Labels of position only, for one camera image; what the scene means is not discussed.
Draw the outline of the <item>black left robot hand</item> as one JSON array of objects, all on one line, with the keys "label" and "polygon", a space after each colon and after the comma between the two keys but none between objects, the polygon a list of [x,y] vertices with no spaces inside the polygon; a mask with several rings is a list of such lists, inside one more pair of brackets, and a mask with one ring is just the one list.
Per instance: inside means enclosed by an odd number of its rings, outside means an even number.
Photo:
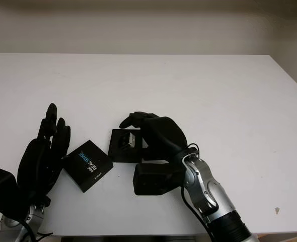
[{"label": "black left robot hand", "polygon": [[42,119],[38,135],[27,146],[21,159],[17,183],[29,203],[48,207],[48,193],[55,185],[70,144],[70,126],[57,118],[57,107],[51,103]]}]

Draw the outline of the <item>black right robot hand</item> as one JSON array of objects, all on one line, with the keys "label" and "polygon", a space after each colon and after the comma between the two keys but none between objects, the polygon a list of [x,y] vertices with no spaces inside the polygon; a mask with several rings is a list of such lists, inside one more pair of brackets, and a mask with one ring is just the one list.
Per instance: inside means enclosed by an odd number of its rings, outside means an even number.
[{"label": "black right robot hand", "polygon": [[145,161],[164,160],[180,164],[187,155],[199,155],[197,148],[189,147],[181,128],[169,117],[135,111],[124,119],[119,127],[139,128],[147,147],[140,151]]}]

